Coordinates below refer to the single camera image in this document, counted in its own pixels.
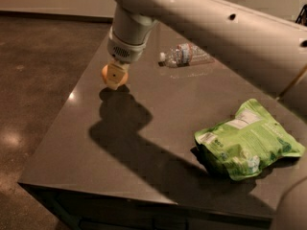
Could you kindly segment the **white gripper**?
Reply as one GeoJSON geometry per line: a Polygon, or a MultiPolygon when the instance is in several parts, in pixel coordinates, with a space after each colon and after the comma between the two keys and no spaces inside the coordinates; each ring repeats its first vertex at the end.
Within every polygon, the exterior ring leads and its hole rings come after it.
{"type": "Polygon", "coordinates": [[[107,50],[117,61],[106,69],[106,86],[116,90],[128,80],[129,65],[139,60],[157,21],[117,6],[108,35],[107,50]]]}

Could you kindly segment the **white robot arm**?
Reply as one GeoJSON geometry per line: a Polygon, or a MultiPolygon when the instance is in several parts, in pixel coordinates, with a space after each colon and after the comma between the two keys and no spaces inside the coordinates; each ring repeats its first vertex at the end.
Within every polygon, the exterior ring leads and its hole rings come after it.
{"type": "Polygon", "coordinates": [[[121,69],[160,21],[241,77],[307,116],[307,27],[225,0],[114,0],[107,49],[121,69]]]}

